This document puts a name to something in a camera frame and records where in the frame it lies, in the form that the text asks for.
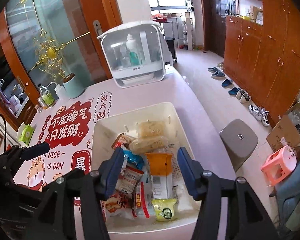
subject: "brown wooden lid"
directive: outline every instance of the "brown wooden lid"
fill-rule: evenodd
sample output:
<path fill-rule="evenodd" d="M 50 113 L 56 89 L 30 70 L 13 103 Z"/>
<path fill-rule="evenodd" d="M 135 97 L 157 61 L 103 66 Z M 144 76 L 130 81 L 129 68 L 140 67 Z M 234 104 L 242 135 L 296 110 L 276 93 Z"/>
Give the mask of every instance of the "brown wooden lid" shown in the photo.
<path fill-rule="evenodd" d="M 69 75 L 67 75 L 64 79 L 63 79 L 63 82 L 66 83 L 68 82 L 69 80 L 73 79 L 74 78 L 74 73 L 70 73 Z"/>

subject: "pink plastic stool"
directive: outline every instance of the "pink plastic stool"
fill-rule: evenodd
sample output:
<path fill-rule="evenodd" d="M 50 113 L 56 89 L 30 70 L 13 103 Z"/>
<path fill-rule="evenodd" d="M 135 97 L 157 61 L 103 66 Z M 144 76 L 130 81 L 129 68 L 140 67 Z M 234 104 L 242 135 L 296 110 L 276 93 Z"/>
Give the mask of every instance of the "pink plastic stool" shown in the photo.
<path fill-rule="evenodd" d="M 286 145 L 271 154 L 261 170 L 268 177 L 271 186 L 274 186 L 293 172 L 296 165 L 297 158 L 290 146 Z"/>

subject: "stool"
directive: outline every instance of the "stool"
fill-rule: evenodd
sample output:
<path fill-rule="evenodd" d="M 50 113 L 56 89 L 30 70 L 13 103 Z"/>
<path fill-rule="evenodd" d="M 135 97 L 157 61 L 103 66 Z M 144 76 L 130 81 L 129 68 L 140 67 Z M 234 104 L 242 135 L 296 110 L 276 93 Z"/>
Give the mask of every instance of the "stool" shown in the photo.
<path fill-rule="evenodd" d="M 226 146 L 234 171 L 237 171 L 253 153 L 258 144 L 258 137 L 240 119 L 230 122 L 219 135 Z"/>
<path fill-rule="evenodd" d="M 274 154 L 271 154 L 261 167 L 261 170 L 268 177 L 271 186 L 274 186 L 293 172 L 296 165 L 296 155 L 290 146 L 286 145 Z"/>

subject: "screw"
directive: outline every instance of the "screw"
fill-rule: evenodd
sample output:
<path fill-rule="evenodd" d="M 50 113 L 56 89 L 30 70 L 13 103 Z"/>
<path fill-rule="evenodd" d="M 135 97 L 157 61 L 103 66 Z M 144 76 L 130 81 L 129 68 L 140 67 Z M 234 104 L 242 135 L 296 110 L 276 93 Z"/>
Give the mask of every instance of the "screw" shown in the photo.
<path fill-rule="evenodd" d="M 97 171 L 97 170 L 93 170 L 93 171 L 90 171 L 90 176 L 91 177 L 98 177 L 99 176 L 99 171 Z"/>
<path fill-rule="evenodd" d="M 212 175 L 212 172 L 211 171 L 204 171 L 203 175 L 206 176 L 206 177 L 210 177 Z"/>
<path fill-rule="evenodd" d="M 240 184 L 244 184 L 244 183 L 246 183 L 247 181 L 246 181 L 246 179 L 245 179 L 244 177 L 238 177 L 238 178 L 237 178 L 237 182 L 239 182 Z"/>
<path fill-rule="evenodd" d="M 61 184 L 61 183 L 63 183 L 64 181 L 65 181 L 65 179 L 64 179 L 63 177 L 59 177 L 59 178 L 56 179 L 56 182 L 57 182 L 58 184 Z"/>

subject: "front door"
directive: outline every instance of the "front door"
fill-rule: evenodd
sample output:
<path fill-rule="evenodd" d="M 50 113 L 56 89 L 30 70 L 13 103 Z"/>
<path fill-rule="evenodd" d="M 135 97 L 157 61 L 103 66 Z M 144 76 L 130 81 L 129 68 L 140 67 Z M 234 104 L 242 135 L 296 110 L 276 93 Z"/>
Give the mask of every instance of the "front door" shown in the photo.
<path fill-rule="evenodd" d="M 234 13 L 235 3 L 233 0 L 210 0 L 210 6 L 209 50 L 223 57 L 226 42 L 226 14 L 230 14 L 231 11 Z"/>
<path fill-rule="evenodd" d="M 10 0 L 0 15 L 0 41 L 33 103 L 37 86 L 74 73 L 84 87 L 111 78 L 97 36 L 118 25 L 103 0 Z"/>

